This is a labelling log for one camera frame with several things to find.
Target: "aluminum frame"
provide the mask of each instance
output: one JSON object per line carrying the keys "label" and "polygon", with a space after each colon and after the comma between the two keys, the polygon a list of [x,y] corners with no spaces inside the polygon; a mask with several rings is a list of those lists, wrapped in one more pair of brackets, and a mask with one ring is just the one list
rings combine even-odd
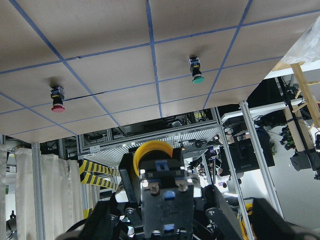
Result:
{"label": "aluminum frame", "polygon": [[63,138],[58,139],[59,158],[66,160],[66,148],[65,140]]}
{"label": "aluminum frame", "polygon": [[83,135],[79,135],[80,136],[80,138],[78,140],[79,144],[77,146],[78,146],[78,148],[80,148],[80,152],[78,155],[84,156],[84,155],[90,154],[90,147],[91,146],[100,145],[100,152],[102,152],[104,150],[121,148],[123,146],[123,144],[130,144],[132,142],[135,142],[136,144],[140,144],[140,143],[145,143],[145,142],[151,141],[151,140],[168,138],[170,135],[175,135],[176,133],[183,132],[184,134],[186,134],[186,133],[191,133],[194,131],[212,129],[214,127],[218,127],[217,121],[210,120],[210,121],[205,121],[205,122],[201,122],[201,123],[195,123],[195,124],[190,124],[190,125],[185,125],[185,126],[180,126],[180,127],[174,127],[174,128],[164,129],[164,130],[160,130],[160,131],[154,131],[154,132],[136,135],[136,136],[132,136],[132,137],[125,137],[125,138],[121,138],[119,140],[112,140],[109,142],[92,144],[89,146],[84,146],[84,144],[83,144],[84,137],[83,137]]}
{"label": "aluminum frame", "polygon": [[210,177],[210,171],[209,171],[209,168],[208,168],[208,164],[207,164],[207,160],[206,160],[206,156],[205,154],[203,153],[201,155],[201,158],[202,158],[202,164],[204,166],[204,171],[205,171],[205,175],[206,175],[206,180],[208,182],[209,185],[212,185],[213,184],[213,181]]}
{"label": "aluminum frame", "polygon": [[35,228],[36,239],[45,240],[45,219],[44,219],[44,197],[41,179],[41,152],[40,143],[33,143],[32,148],[32,170],[33,170],[33,190],[35,208]]}
{"label": "aluminum frame", "polygon": [[243,113],[245,125],[247,126],[248,132],[251,137],[252,146],[253,146],[253,149],[254,149],[254,152],[256,155],[256,159],[258,161],[258,164],[259,164],[259,167],[261,170],[262,178],[263,178],[264,184],[266,186],[266,190],[269,195],[271,205],[277,211],[277,213],[282,218],[284,218],[284,215],[283,215],[283,212],[282,212],[282,209],[280,206],[280,202],[279,202],[279,199],[277,196],[276,188],[275,188],[274,182],[272,181],[272,177],[269,172],[269,168],[267,166],[264,152],[263,152],[263,149],[262,149],[260,142],[259,142],[255,123],[252,120],[252,116],[251,116],[251,113],[250,113],[250,110],[248,107],[248,103],[247,103],[247,101],[241,101],[239,105],[240,105],[241,111]]}
{"label": "aluminum frame", "polygon": [[[231,153],[230,153],[230,150],[229,150],[229,145],[228,145],[225,129],[222,126],[222,122],[221,122],[221,118],[220,118],[220,115],[219,115],[218,108],[215,107],[214,109],[215,109],[215,112],[216,112],[215,115],[217,116],[218,122],[220,123],[220,127],[219,127],[220,128],[220,135],[221,135],[221,138],[222,138],[223,148],[224,148],[226,160],[227,160],[228,165],[229,165],[231,176],[237,176],[236,169],[235,169],[234,163],[232,161]],[[249,240],[255,240],[255,237],[254,237],[254,234],[253,234],[253,230],[251,228],[251,224],[250,224],[249,217],[248,217],[245,200],[244,200],[244,197],[242,195],[242,191],[241,191],[238,179],[236,177],[231,177],[231,180],[232,180],[232,182],[234,184],[235,192],[238,195],[239,207],[240,207],[240,210],[241,210],[241,213],[242,213],[242,217],[243,217],[243,220],[244,220],[246,232],[248,233],[248,238],[249,238]]]}
{"label": "aluminum frame", "polygon": [[6,144],[6,136],[3,134],[0,134],[0,145]]}

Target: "wooden beam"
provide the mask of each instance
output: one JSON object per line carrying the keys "label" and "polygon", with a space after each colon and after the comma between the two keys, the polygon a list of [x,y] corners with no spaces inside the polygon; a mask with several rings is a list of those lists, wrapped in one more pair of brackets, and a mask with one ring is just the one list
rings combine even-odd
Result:
{"label": "wooden beam", "polygon": [[315,84],[320,84],[320,81],[308,81],[306,84],[308,84],[308,86],[315,85]]}
{"label": "wooden beam", "polygon": [[314,123],[312,123],[311,124],[311,126],[309,127],[309,129],[308,129],[308,132],[310,132],[311,131],[311,129],[313,128],[315,126],[315,124]]}
{"label": "wooden beam", "polygon": [[306,77],[302,72],[301,67],[298,63],[291,64],[291,67],[296,77],[296,80],[299,84],[299,87],[303,93],[305,102],[308,103],[307,107],[313,119],[314,125],[316,128],[320,128],[320,113],[319,113],[318,104],[314,100],[314,96],[308,86]]}
{"label": "wooden beam", "polygon": [[294,99],[297,99],[299,97],[300,93],[301,93],[301,89],[299,88],[298,91],[296,92]]}
{"label": "wooden beam", "polygon": [[301,104],[300,106],[298,106],[296,109],[292,110],[293,113],[295,113],[296,111],[302,109],[304,106],[306,106],[308,103],[305,102],[304,104]]}

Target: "cable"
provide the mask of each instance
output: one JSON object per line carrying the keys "label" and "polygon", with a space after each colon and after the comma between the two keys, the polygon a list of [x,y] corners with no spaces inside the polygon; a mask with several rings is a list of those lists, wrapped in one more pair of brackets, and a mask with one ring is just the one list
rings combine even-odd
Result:
{"label": "cable", "polygon": [[16,147],[19,147],[21,144],[17,145],[17,146],[14,146],[13,148],[11,148],[11,152],[13,152],[13,150],[16,148]]}
{"label": "cable", "polygon": [[278,135],[278,136],[281,136],[280,134],[275,133],[275,132],[273,132],[273,131],[267,131],[267,130],[266,130],[266,132],[268,132],[268,133],[272,133],[272,134],[276,134],[276,135]]}
{"label": "cable", "polygon": [[87,218],[78,221],[78,222],[75,223],[72,227],[70,227],[70,228],[66,231],[66,233],[76,230],[76,229],[79,228],[80,226],[84,225],[84,224],[86,223],[86,221],[87,221]]}

